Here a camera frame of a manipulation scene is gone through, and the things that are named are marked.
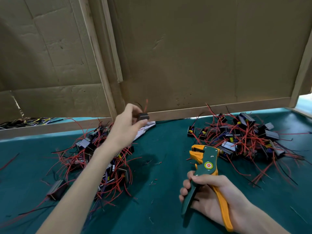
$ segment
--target cardboard wall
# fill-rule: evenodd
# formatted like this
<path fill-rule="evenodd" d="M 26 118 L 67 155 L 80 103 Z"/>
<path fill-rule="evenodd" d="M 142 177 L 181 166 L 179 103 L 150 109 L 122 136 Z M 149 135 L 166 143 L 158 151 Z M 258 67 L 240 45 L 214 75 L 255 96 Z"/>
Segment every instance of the cardboard wall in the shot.
<path fill-rule="evenodd" d="M 312 0 L 108 3 L 123 98 L 148 111 L 290 97 L 312 28 Z"/>
<path fill-rule="evenodd" d="M 110 116 L 78 0 L 0 0 L 0 82 L 26 117 Z"/>

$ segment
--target white paper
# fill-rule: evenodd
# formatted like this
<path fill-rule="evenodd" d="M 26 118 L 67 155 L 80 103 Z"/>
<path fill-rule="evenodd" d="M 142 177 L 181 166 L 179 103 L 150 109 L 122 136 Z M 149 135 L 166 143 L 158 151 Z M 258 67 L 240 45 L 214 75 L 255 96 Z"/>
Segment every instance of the white paper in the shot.
<path fill-rule="evenodd" d="M 145 133 L 148 129 L 156 125 L 156 121 L 150 121 L 147 122 L 146 126 L 142 127 L 140 130 L 138 130 L 138 133 L 133 141 L 135 141 L 137 138 L 139 138 L 141 135 Z"/>

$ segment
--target person's left hand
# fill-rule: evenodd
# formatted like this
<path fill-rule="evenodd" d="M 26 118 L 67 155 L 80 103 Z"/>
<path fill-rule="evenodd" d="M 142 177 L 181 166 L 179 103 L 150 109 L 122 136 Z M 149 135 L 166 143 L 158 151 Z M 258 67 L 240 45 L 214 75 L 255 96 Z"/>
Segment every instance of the person's left hand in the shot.
<path fill-rule="evenodd" d="M 146 119 L 137 122 L 136 117 L 139 113 L 142 113 L 139 107 L 127 104 L 123 113 L 116 117 L 105 143 L 113 143 L 117 151 L 130 145 L 138 130 L 147 123 Z"/>

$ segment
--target round sticker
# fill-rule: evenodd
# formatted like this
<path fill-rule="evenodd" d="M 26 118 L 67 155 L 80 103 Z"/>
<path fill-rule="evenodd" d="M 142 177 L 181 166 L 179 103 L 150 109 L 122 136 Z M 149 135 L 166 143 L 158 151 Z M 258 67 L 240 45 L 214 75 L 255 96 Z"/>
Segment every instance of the round sticker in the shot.
<path fill-rule="evenodd" d="M 210 170 L 213 168 L 213 164 L 211 162 L 205 162 L 205 168 Z"/>

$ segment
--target wooden beam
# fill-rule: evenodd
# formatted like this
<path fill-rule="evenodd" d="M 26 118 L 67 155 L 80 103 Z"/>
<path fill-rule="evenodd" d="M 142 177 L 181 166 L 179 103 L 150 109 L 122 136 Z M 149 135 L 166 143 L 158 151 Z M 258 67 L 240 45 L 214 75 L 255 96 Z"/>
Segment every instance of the wooden beam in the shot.
<path fill-rule="evenodd" d="M 108 122 L 112 122 L 111 117 L 101 118 L 103 125 L 106 125 Z M 78 121 L 79 125 L 84 129 L 92 129 L 96 128 L 99 125 L 99 120 L 91 119 L 85 121 Z M 13 128 L 7 130 L 0 130 L 0 139 L 10 139 L 21 136 L 29 136 L 29 135 L 41 135 L 41 134 L 49 134 L 49 133 L 57 133 L 64 131 L 74 131 L 81 130 L 80 126 L 76 122 L 64 122 L 64 123 L 56 123 L 56 124 L 48 124 L 41 126 L 31 126 L 31 127 L 21 127 L 21 128 Z"/>
<path fill-rule="evenodd" d="M 312 77 L 312 30 L 306 44 L 305 51 L 303 52 L 297 78 L 294 83 L 294 89 L 289 103 L 290 108 L 294 108 L 296 106 L 300 95 L 300 89 L 306 77 Z"/>
<path fill-rule="evenodd" d="M 104 16 L 105 16 L 105 23 L 106 23 L 106 27 L 108 31 L 108 37 L 111 43 L 111 50 L 113 53 L 113 59 L 114 59 L 114 64 L 115 64 L 115 69 L 116 69 L 116 74 L 117 74 L 117 81 L 118 83 L 120 83 L 120 82 L 123 82 L 123 78 L 122 78 L 122 72 L 121 72 L 119 57 L 117 53 L 115 36 L 114 36 L 112 21 L 110 19 L 110 10 L 108 8 L 107 0 L 102 0 L 102 7 L 103 7 Z"/>
<path fill-rule="evenodd" d="M 115 103 L 114 103 L 114 98 L 113 98 L 113 95 L 112 95 L 112 92 L 110 89 L 110 84 L 109 84 L 107 74 L 105 71 L 102 54 L 101 54 L 101 51 L 99 48 L 99 42 L 98 42 L 98 39 L 96 36 L 96 31 L 94 28 L 92 14 L 91 14 L 91 11 L 89 8 L 89 3 L 88 3 L 88 0 L 79 0 L 79 3 L 80 3 L 83 18 L 85 21 L 85 25 L 87 27 L 87 31 L 88 31 L 88 35 L 90 38 L 93 54 L 94 54 L 94 57 L 96 59 L 96 65 L 97 65 L 97 68 L 99 70 L 99 75 L 100 75 L 101 82 L 103 85 L 103 89 L 104 89 L 105 97 L 107 100 L 108 108 L 110 110 L 112 119 L 115 120 L 115 118 L 117 117 L 117 111 L 116 111 L 116 107 L 115 107 Z"/>
<path fill-rule="evenodd" d="M 293 111 L 293 112 L 295 112 L 295 113 L 298 113 L 298 114 L 300 114 L 300 115 L 302 115 L 302 116 L 305 116 L 305 117 L 307 117 L 307 118 L 309 118 L 309 119 L 312 119 L 312 114 L 311 114 L 311 113 L 302 111 L 302 110 L 297 109 L 297 108 L 287 108 L 287 109 L 288 109 L 288 110 L 291 110 L 291 111 Z"/>
<path fill-rule="evenodd" d="M 289 105 L 290 97 L 288 98 L 276 98 L 268 99 L 254 102 L 243 102 L 243 103 L 232 103 L 232 104 L 220 104 L 210 106 L 212 111 L 216 114 L 219 113 L 230 113 L 244 112 L 244 111 L 255 111 L 271 108 L 284 108 Z M 160 112 L 149 113 L 150 121 L 164 121 L 164 120 L 174 120 L 180 118 L 190 118 L 201 116 L 209 116 L 212 113 L 208 110 L 208 107 L 196 107 L 196 108 L 186 108 L 177 110 L 168 110 Z"/>

